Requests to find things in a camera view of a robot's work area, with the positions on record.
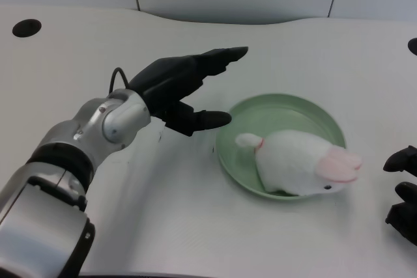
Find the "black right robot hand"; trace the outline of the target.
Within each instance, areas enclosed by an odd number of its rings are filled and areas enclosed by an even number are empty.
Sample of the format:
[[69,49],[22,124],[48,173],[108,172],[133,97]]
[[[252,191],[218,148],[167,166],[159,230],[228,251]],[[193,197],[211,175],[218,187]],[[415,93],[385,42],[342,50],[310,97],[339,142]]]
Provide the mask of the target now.
[[[389,173],[406,171],[416,176],[416,147],[409,145],[392,154],[384,164],[383,170]],[[403,202],[391,207],[385,223],[416,245],[416,184],[400,182],[395,187],[395,192]]]

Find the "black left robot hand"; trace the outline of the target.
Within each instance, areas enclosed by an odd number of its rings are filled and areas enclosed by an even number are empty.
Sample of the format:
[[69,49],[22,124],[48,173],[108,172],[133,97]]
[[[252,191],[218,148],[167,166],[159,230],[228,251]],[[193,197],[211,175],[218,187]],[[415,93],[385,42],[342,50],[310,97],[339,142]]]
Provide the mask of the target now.
[[140,71],[128,83],[128,88],[140,95],[150,115],[164,121],[169,129],[189,137],[194,132],[220,128],[232,121],[229,113],[195,112],[182,99],[199,89],[206,77],[225,72],[230,63],[243,58],[247,52],[244,46],[158,59]]

